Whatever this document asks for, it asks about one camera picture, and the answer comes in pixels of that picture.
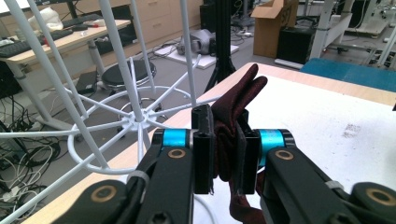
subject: desk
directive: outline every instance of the desk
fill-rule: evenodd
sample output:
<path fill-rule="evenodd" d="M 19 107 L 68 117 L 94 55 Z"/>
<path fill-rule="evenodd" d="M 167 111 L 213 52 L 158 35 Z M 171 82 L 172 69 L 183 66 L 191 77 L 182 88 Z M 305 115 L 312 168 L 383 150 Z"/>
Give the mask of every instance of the desk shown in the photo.
<path fill-rule="evenodd" d="M 116 21 L 117 27 L 123 28 L 127 26 L 130 21 Z M 70 75 L 82 72 L 84 69 L 96 64 L 99 75 L 102 75 L 105 68 L 100 59 L 99 52 L 93 40 L 99 36 L 107 33 L 106 27 L 89 28 L 85 35 L 81 32 L 74 32 L 73 34 L 55 41 L 64 64 Z M 51 49 L 48 46 L 43 46 L 43 50 L 51 56 Z M 41 67 L 35 68 L 33 71 L 27 71 L 26 65 L 37 63 L 35 54 L 32 50 L 25 51 L 19 55 L 10 58 L 0 58 L 0 61 L 6 62 L 11 69 L 14 77 L 20 83 L 22 89 L 26 92 L 29 99 L 32 101 L 41 118 L 37 120 L 43 124 L 49 125 L 58 130 L 70 130 L 71 126 L 57 119 L 53 119 L 50 113 L 41 103 L 37 97 L 37 93 L 51 87 L 51 83 L 47 74 Z M 57 63 L 54 64 L 55 70 L 60 74 L 60 68 Z"/>

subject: brown cloth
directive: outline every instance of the brown cloth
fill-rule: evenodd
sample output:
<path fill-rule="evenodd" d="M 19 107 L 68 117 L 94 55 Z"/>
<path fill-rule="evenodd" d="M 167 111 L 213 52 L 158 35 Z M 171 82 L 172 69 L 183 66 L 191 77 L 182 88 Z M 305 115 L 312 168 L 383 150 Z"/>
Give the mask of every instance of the brown cloth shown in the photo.
<path fill-rule="evenodd" d="M 265 223 L 262 211 L 250 207 L 244 195 L 233 194 L 232 161 L 236 151 L 237 119 L 244 112 L 245 107 L 259 94 L 267 84 L 266 77 L 254 77 L 259 66 L 253 64 L 241 80 L 221 96 L 213 105 L 212 112 L 215 120 L 215 134 L 217 137 L 215 154 L 215 176 L 219 175 L 223 181 L 230 182 L 231 202 L 230 214 L 243 223 Z"/>

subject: blue mat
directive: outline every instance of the blue mat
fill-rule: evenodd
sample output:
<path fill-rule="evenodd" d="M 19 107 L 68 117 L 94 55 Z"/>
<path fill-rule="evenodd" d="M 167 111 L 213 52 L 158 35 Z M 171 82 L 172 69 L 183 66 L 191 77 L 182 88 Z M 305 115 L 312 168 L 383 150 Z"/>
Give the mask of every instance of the blue mat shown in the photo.
<path fill-rule="evenodd" d="M 311 59 L 301 72 L 396 92 L 396 72 L 326 59 Z"/>

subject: keyboard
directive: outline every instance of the keyboard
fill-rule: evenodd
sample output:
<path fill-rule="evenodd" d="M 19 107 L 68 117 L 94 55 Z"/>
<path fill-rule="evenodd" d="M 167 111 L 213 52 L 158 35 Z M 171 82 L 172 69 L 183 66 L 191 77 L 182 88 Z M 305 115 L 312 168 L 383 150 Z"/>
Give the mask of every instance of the keyboard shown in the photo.
<path fill-rule="evenodd" d="M 86 16 L 77 17 L 77 18 L 74 18 L 69 21 L 62 21 L 62 23 L 64 24 L 64 29 L 66 29 L 71 26 L 82 24 L 85 21 L 96 21 L 96 20 L 100 20 L 102 18 L 103 17 L 101 17 L 97 14 L 90 14 L 90 15 L 86 15 Z"/>
<path fill-rule="evenodd" d="M 73 31 L 71 30 L 59 30 L 59 31 L 53 31 L 50 33 L 52 36 L 53 40 L 60 39 L 62 37 L 68 36 L 73 34 Z M 45 44 L 44 41 L 44 36 L 38 36 L 38 41 L 40 42 L 41 45 Z M 15 42 L 13 44 L 9 45 L 4 45 L 0 47 L 0 58 L 10 58 L 12 56 L 18 55 L 20 53 L 24 53 L 25 51 L 28 51 L 30 48 L 29 44 L 27 41 L 19 41 Z"/>

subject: floor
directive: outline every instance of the floor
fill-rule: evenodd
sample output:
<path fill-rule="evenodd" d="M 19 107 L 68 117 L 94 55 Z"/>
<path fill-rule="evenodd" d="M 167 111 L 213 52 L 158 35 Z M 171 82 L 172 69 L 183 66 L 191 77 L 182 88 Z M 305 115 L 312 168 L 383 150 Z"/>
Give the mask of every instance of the floor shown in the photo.
<path fill-rule="evenodd" d="M 250 27 L 249 31 L 251 33 L 254 33 L 253 27 Z M 378 49 L 381 49 L 385 46 L 385 43 L 382 42 L 382 39 L 385 37 L 389 37 L 392 29 L 387 29 L 385 32 L 382 33 L 381 36 L 379 36 L 377 39 L 372 39 L 371 37 L 366 37 L 366 36 L 356 36 L 354 34 L 347 34 L 345 35 L 343 39 L 343 44 L 346 45 L 359 45 L 359 46 L 364 46 L 364 47 L 376 47 Z M 237 45 L 239 47 L 239 50 L 232 55 L 232 62 L 233 65 L 235 66 L 236 69 L 241 67 L 242 65 L 250 62 L 255 62 L 255 63 L 265 63 L 265 64 L 270 64 L 273 66 L 280 66 L 284 67 L 278 64 L 275 64 L 274 59 L 271 58 L 265 58 L 261 56 L 256 56 L 253 55 L 253 37 L 247 37 L 244 39 L 241 39 L 237 36 L 232 37 L 232 44 Z M 368 53 L 365 51 L 361 50 L 354 50 L 350 49 L 348 51 L 343 51 L 341 54 L 338 53 L 337 49 L 333 48 L 328 48 L 326 51 L 324 51 L 322 58 L 330 59 L 330 60 L 335 60 L 335 61 L 341 61 L 341 62 L 349 62 L 349 63 L 355 63 L 355 64 L 361 64 L 366 60 L 368 56 Z M 170 61 L 168 59 L 164 58 L 157 58 L 151 60 L 155 66 L 157 67 L 157 76 L 155 77 L 155 83 L 156 85 L 160 86 L 170 86 L 172 85 L 182 74 L 186 72 L 186 67 L 182 63 L 177 63 Z M 195 74 L 195 91 L 196 95 L 200 96 L 201 94 L 204 93 L 206 83 L 210 79 L 210 76 L 213 73 L 214 65 L 206 68 L 205 70 L 203 69 L 195 69 L 194 74 Z M 187 81 L 183 81 L 180 86 L 180 89 L 184 91 L 189 91 L 189 85 Z M 91 95 L 91 98 L 94 100 L 102 100 L 105 99 L 108 95 L 110 94 L 110 91 L 108 90 L 103 90 L 98 88 L 97 91 Z M 66 111 L 64 111 L 63 103 L 60 101 L 58 98 L 58 95 L 55 91 L 47 91 L 47 93 L 44 94 L 46 97 L 44 97 L 43 102 L 47 106 L 48 110 L 50 111 L 51 115 L 56 115 L 55 118 L 63 120 L 68 123 L 73 123 L 73 121 L 70 119 L 70 116 L 67 114 Z M 142 92 L 141 93 L 142 97 L 150 97 L 150 98 L 157 98 L 158 95 L 151 95 L 147 92 Z M 127 103 L 127 99 L 125 97 L 122 97 L 115 102 L 112 102 L 114 106 L 117 106 L 118 108 L 122 107 Z M 168 97 L 165 101 L 163 101 L 163 107 L 164 108 L 171 108 L 176 105 L 181 105 L 184 103 L 187 103 L 188 99 L 186 99 L 183 95 L 181 94 L 172 94 L 170 97 Z M 116 115 L 109 115 L 108 113 L 105 113 L 104 111 L 97 110 L 93 114 L 90 115 L 90 117 L 86 120 L 87 125 L 94 125 L 94 124 L 99 124 L 99 123 L 105 123 L 105 122 L 110 122 L 117 120 Z M 106 131 L 100 131 L 100 132 L 94 132 L 92 133 L 93 138 L 95 139 L 96 143 L 98 146 L 101 146 L 103 143 L 105 143 L 111 136 L 117 133 L 117 129 L 114 128 L 112 130 L 106 130 Z M 133 144 L 136 141 L 136 134 L 135 133 L 128 133 L 126 134 L 120 141 L 118 141 L 112 148 L 110 148 L 106 152 L 106 158 L 112 158 L 115 155 L 117 155 L 120 151 L 124 150 L 127 148 L 129 145 Z M 67 146 L 65 141 L 61 141 L 60 143 L 61 149 L 62 149 L 62 154 L 66 153 Z M 85 141 L 81 142 L 76 142 L 75 143 L 75 148 L 78 154 L 80 154 L 81 158 L 85 158 L 87 155 L 89 155 L 89 148 Z M 76 163 L 70 158 L 68 154 L 65 154 L 61 160 L 54 161 L 50 164 L 50 167 L 48 171 L 41 176 L 40 183 L 42 185 L 48 185 L 55 181 L 59 176 L 64 174 L 66 171 L 70 170 L 72 167 L 74 167 Z M 44 201 L 44 203 L 48 203 L 54 198 L 56 198 L 58 195 L 62 194 L 65 190 L 70 188 L 70 186 L 73 186 L 76 184 L 79 180 L 84 178 L 87 174 L 89 174 L 88 171 L 81 171 L 78 173 L 78 175 L 73 176 L 70 180 L 67 181 L 66 184 L 61 186 L 60 188 L 56 189 L 51 193 L 49 197 L 47 197 Z M 2 176 L 4 179 L 9 178 L 10 176 L 13 176 L 12 172 L 2 172 Z"/>

